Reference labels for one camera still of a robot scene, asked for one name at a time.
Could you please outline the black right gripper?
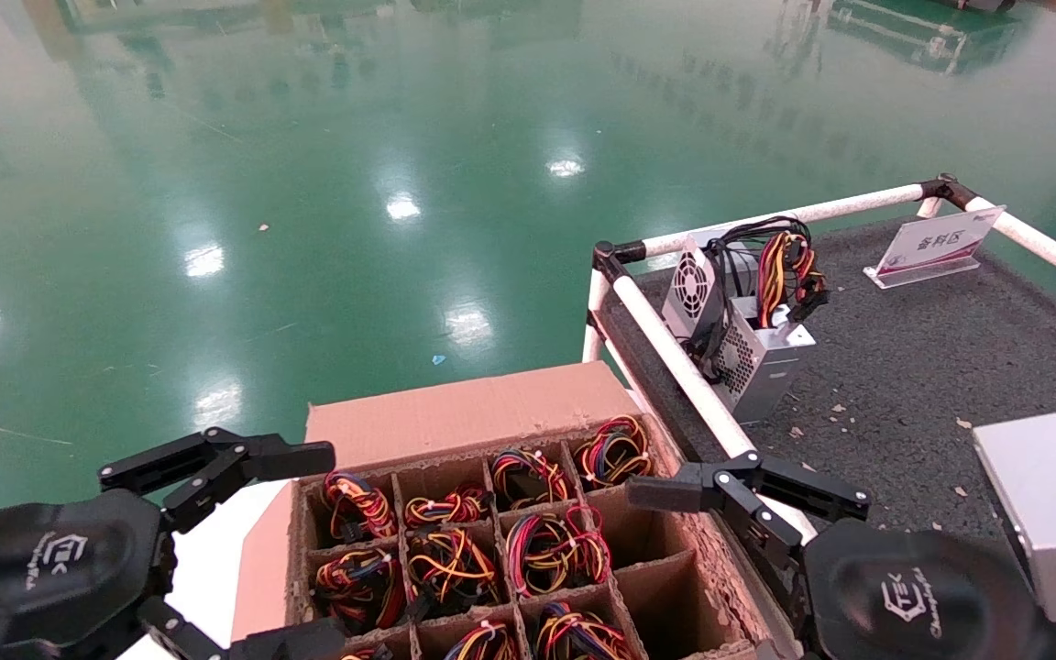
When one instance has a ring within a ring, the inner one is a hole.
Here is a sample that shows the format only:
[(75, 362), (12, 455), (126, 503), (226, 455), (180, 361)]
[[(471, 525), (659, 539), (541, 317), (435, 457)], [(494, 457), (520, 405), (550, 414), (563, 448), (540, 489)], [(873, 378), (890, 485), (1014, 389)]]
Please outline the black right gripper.
[[(674, 476), (627, 480), (633, 507), (717, 511), (771, 567), (802, 560), (802, 644), (818, 659), (1029, 659), (1044, 617), (1016, 564), (992, 544), (938, 531), (879, 530), (871, 493), (775, 456), (687, 461)], [(837, 522), (806, 544), (780, 502)], [(759, 660), (799, 660), (774, 642)]]

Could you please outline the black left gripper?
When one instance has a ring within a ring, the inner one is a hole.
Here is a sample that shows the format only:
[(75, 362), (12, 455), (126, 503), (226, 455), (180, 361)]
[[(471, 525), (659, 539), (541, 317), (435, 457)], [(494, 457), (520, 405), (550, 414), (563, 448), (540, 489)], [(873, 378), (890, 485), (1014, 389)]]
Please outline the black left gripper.
[[(176, 659), (334, 659), (347, 646), (335, 620), (224, 648), (161, 598), (176, 567), (171, 532), (187, 534), (244, 486), (335, 468), (328, 442), (209, 427), (103, 465), (95, 498), (1, 509), (0, 659), (115, 659), (142, 625)], [(161, 507), (142, 499), (168, 486)]]

